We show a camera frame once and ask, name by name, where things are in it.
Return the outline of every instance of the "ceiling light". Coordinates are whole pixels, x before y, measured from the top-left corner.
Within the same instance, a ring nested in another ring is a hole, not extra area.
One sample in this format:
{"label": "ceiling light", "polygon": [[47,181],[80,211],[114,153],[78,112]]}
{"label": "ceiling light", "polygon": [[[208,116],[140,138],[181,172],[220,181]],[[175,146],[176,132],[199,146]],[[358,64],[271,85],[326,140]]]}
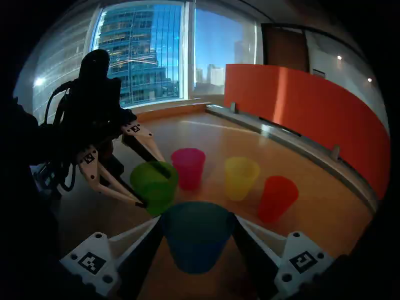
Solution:
{"label": "ceiling light", "polygon": [[33,86],[41,86],[43,83],[45,83],[45,79],[44,78],[38,78],[38,79],[36,79],[35,81],[34,81],[34,84],[33,84]]}

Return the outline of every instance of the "orange wall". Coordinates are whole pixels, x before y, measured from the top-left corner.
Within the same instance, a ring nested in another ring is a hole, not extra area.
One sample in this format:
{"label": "orange wall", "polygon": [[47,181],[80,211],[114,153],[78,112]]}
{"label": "orange wall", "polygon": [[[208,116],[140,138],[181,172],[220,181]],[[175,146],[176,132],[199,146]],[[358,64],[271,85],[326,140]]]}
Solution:
{"label": "orange wall", "polygon": [[273,65],[226,65],[224,105],[287,127],[332,149],[356,169],[381,199],[389,182],[390,138],[355,95],[335,83]]}

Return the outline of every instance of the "translucent cup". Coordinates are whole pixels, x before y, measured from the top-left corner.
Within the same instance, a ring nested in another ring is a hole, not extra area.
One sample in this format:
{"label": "translucent cup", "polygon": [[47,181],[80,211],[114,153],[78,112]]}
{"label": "translucent cup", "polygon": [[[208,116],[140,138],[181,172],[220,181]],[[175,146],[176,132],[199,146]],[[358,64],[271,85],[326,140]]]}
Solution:
{"label": "translucent cup", "polygon": [[171,155],[172,165],[179,174],[182,190],[193,191],[199,188],[206,155],[196,148],[182,148]]}
{"label": "translucent cup", "polygon": [[147,203],[146,210],[158,216],[167,210],[175,198],[178,173],[172,165],[150,161],[138,165],[130,174],[130,184]]}
{"label": "translucent cup", "polygon": [[232,201],[243,200],[260,174],[259,165],[247,157],[225,161],[225,194]]}
{"label": "translucent cup", "polygon": [[215,265],[235,227],[235,216],[219,205],[186,202],[161,216],[161,226],[176,266],[189,274]]}
{"label": "translucent cup", "polygon": [[264,223],[276,222],[299,197],[295,183],[283,176],[271,176],[264,184],[258,217]]}

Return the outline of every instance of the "glass skyscraper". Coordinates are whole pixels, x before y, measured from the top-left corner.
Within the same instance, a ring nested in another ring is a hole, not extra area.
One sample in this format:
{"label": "glass skyscraper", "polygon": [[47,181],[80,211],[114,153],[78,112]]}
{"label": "glass skyscraper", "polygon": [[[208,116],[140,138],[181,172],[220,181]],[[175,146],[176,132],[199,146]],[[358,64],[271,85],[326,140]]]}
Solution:
{"label": "glass skyscraper", "polygon": [[94,49],[110,55],[108,77],[121,79],[129,107],[180,97],[181,5],[135,5],[101,15]]}

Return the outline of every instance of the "wooden floor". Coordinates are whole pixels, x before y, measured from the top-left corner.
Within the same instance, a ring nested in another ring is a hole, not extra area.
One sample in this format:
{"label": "wooden floor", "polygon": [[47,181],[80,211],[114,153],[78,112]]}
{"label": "wooden floor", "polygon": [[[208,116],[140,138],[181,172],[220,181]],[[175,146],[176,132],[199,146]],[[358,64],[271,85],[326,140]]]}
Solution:
{"label": "wooden floor", "polygon": [[[179,190],[176,203],[213,202],[283,236],[301,231],[333,257],[349,253],[372,218],[361,200],[322,168],[237,124],[195,113],[145,125],[168,162],[179,148],[198,148],[206,154],[201,188]],[[130,172],[142,159],[119,140],[114,141],[114,155],[124,164],[122,178],[129,182]],[[242,202],[232,202],[224,195],[224,162],[232,156],[253,159],[261,168],[254,188]],[[264,181],[273,175],[291,179],[299,197],[278,222],[263,224],[257,218],[257,207]],[[77,174],[75,188],[62,197],[59,207],[61,247],[67,254],[95,231],[111,237],[150,218],[141,208],[95,193]],[[203,275],[179,271],[163,240],[139,295],[143,300],[161,298],[256,299],[257,294],[232,239],[214,268]]]}

